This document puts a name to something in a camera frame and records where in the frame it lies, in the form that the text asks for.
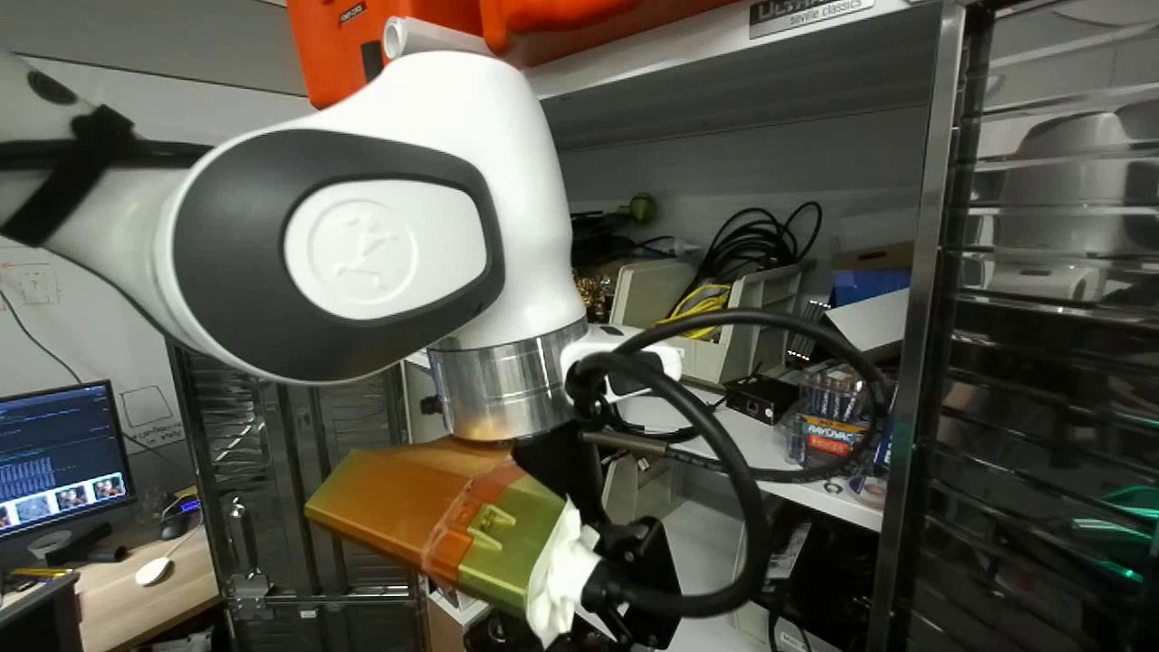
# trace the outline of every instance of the orange translucent part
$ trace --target orange translucent part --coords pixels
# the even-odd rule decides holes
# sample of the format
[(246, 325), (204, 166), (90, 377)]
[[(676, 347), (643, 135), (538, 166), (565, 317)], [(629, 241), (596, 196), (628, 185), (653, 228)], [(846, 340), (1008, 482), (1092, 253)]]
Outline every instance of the orange translucent part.
[(474, 0), (291, 0), (291, 31), (313, 105), (325, 109), (374, 78), (386, 18), (477, 28)]
[(483, 36), (494, 51), (508, 51), (509, 31), (582, 24), (629, 4), (637, 0), (477, 0)]
[(483, 36), (517, 63), (549, 62), (735, 0), (291, 0), (291, 31), (313, 105), (374, 78), (386, 18)]
[(495, 462), (494, 470), (471, 476), (471, 486), (460, 493), (460, 498), (443, 515), (443, 521), (434, 525), (427, 548), (424, 548), (424, 562), (420, 567), (427, 577), (456, 577), (474, 534), (471, 525), (477, 521), (477, 515), (495, 502), (517, 476), (525, 476), (523, 468)]
[(430, 580), (460, 583), (466, 525), (517, 476), (525, 474), (508, 444), (443, 438), (414, 449), (355, 449), (303, 515)]

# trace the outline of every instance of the computer screen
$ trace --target computer screen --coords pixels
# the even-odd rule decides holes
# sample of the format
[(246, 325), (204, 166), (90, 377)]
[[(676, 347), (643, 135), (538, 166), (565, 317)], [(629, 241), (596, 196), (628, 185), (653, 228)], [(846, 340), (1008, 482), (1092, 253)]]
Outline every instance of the computer screen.
[(0, 399), (0, 540), (134, 502), (111, 386)]

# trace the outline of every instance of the wire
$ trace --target wire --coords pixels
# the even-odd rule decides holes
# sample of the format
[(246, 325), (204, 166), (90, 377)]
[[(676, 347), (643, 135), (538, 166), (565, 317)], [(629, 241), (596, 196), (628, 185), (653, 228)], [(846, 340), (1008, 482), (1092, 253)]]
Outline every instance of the wire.
[(84, 382), (78, 374), (77, 374), (64, 357), (57, 357), (52, 347), (42, 347), (42, 340), (31, 336), (31, 328), (29, 328), (25, 317), (14, 310), (14, 305), (8, 300), (3, 289), (0, 289), (0, 300), (3, 300), (8, 310), (9, 310), (9, 321), (14, 321), (42, 353), (54, 357), (77, 382)]
[(174, 548), (169, 548), (169, 550), (164, 550), (164, 556), (174, 556), (174, 550), (177, 550), (183, 540), (188, 540), (188, 532), (180, 532), (180, 534), (174, 540)]
[(676, 428), (676, 432), (643, 432), (642, 423), (629, 423), (618, 404), (607, 404), (607, 423), (618, 432), (618, 433), (635, 433), (635, 438), (648, 438), (648, 441), (665, 441), (665, 444), (676, 444), (676, 441), (690, 441), (700, 438), (695, 428)]
[(188, 468), (180, 468), (177, 461), (169, 461), (168, 453), (158, 453), (158, 444), (151, 444), (151, 441), (146, 441), (146, 438), (137, 438), (137, 433), (129, 433), (129, 432), (121, 432), (121, 433), (122, 433), (128, 441), (134, 441), (137, 449), (158, 457), (169, 470), (188, 474)]
[(628, 602), (653, 615), (718, 615), (745, 604), (748, 594), (760, 591), (765, 565), (771, 554), (771, 525), (765, 519), (765, 496), (758, 490), (758, 476), (745, 457), (735, 449), (722, 420), (688, 386), (682, 386), (661, 368), (623, 351), (602, 351), (572, 364), (568, 396), (577, 399), (581, 414), (596, 410), (602, 380), (607, 374), (629, 377), (653, 386), (654, 396), (661, 396), (710, 441), (745, 519), (745, 565), (731, 583), (710, 594), (665, 594), (637, 583), (618, 583), (607, 567), (596, 567), (590, 585), (582, 591), (582, 602)]
[[(811, 212), (811, 231), (799, 241), (792, 225)], [(781, 263), (799, 263), (811, 246), (817, 241), (827, 225), (823, 201), (806, 199), (799, 201), (787, 222), (779, 222), (765, 205), (742, 205), (710, 240), (706, 253), (700, 255), (688, 284), (671, 309), (671, 317), (682, 317), (688, 310), (700, 310), (700, 300), (690, 292), (706, 282), (731, 284), (742, 276), (765, 272), (765, 266), (781, 266)]]
[(735, 502), (742, 509), (742, 521), (745, 521), (745, 562), (742, 562), (742, 567), (739, 567), (739, 577), (731, 583), (725, 583), (725, 585), (718, 585), (710, 594), (665, 594), (665, 591), (648, 591), (648, 585), (623, 583), (618, 577), (613, 577), (613, 567), (602, 565), (590, 577), (590, 583), (582, 585), (582, 604), (585, 608), (602, 608), (607, 602), (613, 604), (628, 602), (628, 604), (635, 604), (642, 610), (653, 610), (653, 615), (718, 615), (718, 610), (739, 608), (742, 602), (748, 602), (765, 585), (765, 567), (769, 567), (769, 556), (771, 556), (771, 525), (769, 525), (765, 496), (760, 496), (760, 486), (758, 486), (760, 474), (745, 462), (745, 457), (739, 453), (731, 433), (722, 428), (715, 410), (706, 410), (683, 382), (671, 380), (661, 368), (654, 368), (654, 364), (648, 364), (642, 357), (642, 351), (648, 342), (659, 342), (659, 340), (682, 336), (688, 328), (701, 328), (701, 325), (765, 325), (765, 328), (805, 332), (817, 347), (839, 353), (844, 362), (852, 362), (864, 377), (870, 433), (846, 457), (839, 457), (833, 462), (805, 468), (805, 470), (760, 470), (765, 476), (774, 476), (774, 482), (828, 476), (828, 474), (846, 470), (863, 453), (870, 453), (878, 444), (878, 423), (880, 423), (880, 416), (887, 410), (887, 396), (891, 396), (887, 382), (891, 380), (858, 347), (852, 347), (846, 340), (839, 340), (828, 328), (817, 328), (811, 321), (798, 321), (798, 317), (769, 315), (769, 310), (710, 310), (710, 315), (690, 315), (690, 317), (676, 317), (676, 321), (661, 321), (661, 325), (642, 328), (637, 336), (629, 336), (617, 351), (602, 351), (602, 353), (581, 357), (568, 368), (568, 396), (572, 396), (581, 423), (582, 420), (596, 423), (596, 420), (607, 416), (607, 402), (605, 402), (605, 380), (607, 377), (623, 377), (623, 380), (653, 386), (718, 453), (718, 462), (725, 468), (725, 476), (728, 476), (728, 486), (735, 493)]

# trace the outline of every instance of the silver cylinder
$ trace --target silver cylinder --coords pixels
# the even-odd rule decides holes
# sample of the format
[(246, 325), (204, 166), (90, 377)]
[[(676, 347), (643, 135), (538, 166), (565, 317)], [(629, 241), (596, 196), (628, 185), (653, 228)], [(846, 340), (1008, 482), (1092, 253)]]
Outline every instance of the silver cylinder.
[(572, 321), (495, 347), (427, 347), (450, 432), (471, 441), (508, 441), (572, 420), (559, 357), (581, 336), (582, 321)]

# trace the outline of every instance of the table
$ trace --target table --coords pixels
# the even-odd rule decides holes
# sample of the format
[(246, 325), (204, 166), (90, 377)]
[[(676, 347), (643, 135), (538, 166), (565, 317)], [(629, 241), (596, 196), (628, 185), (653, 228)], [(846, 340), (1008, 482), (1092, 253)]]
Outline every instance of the table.
[[(134, 572), (169, 554), (164, 583), (137, 585)], [(216, 604), (207, 532), (197, 525), (180, 540), (151, 540), (115, 565), (84, 565), (77, 580), (78, 639), (87, 652), (129, 648)]]

